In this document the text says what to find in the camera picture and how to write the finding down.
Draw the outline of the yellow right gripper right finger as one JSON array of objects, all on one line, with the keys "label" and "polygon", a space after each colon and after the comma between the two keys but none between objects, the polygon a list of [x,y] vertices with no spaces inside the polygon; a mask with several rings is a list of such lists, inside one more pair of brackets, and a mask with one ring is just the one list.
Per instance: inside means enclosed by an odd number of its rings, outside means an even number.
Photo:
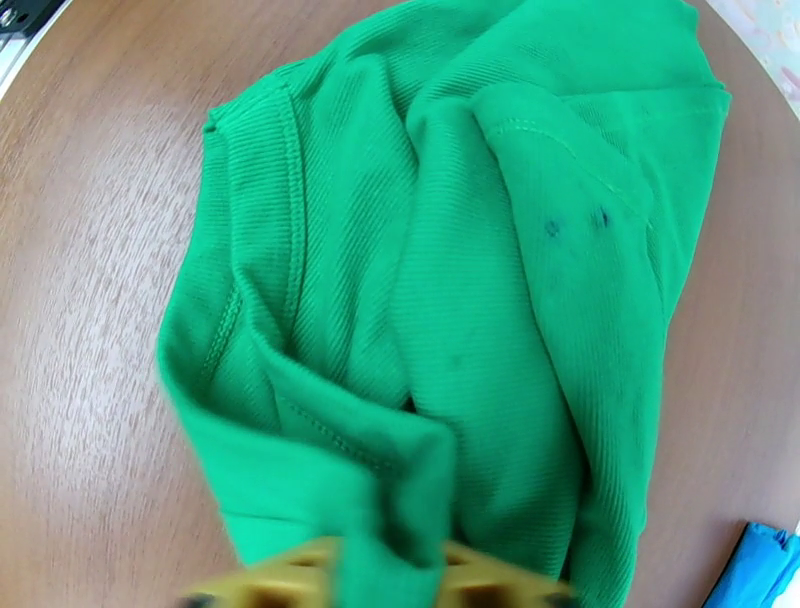
[{"label": "yellow right gripper right finger", "polygon": [[578,608],[569,585],[449,541],[437,608]]}]

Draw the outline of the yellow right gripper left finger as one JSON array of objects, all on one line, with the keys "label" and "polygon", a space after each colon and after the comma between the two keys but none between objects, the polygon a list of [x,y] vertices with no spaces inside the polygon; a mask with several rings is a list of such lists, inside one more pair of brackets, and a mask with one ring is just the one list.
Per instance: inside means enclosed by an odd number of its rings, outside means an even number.
[{"label": "yellow right gripper left finger", "polygon": [[185,590],[177,608],[335,608],[339,540],[322,537]]}]

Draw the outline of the blue shirt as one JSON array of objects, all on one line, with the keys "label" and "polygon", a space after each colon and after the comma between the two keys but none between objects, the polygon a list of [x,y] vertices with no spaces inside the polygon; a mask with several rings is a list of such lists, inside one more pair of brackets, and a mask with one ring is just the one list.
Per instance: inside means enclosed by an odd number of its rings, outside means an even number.
[{"label": "blue shirt", "polygon": [[800,570],[800,536],[748,522],[702,608],[773,608]]}]

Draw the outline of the green shirt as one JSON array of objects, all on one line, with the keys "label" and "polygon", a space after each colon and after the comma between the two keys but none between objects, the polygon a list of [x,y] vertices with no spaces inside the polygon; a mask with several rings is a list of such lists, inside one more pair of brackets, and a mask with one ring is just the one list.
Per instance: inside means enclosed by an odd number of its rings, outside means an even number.
[{"label": "green shirt", "polygon": [[684,0],[409,0],[212,110],[158,361],[239,559],[623,608],[729,104]]}]

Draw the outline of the aluminium mounting rail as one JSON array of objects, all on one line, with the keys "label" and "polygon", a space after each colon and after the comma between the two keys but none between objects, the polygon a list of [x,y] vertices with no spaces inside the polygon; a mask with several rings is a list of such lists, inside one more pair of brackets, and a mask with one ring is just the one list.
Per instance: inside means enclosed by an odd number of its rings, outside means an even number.
[{"label": "aluminium mounting rail", "polygon": [[72,0],[0,0],[0,102]]}]

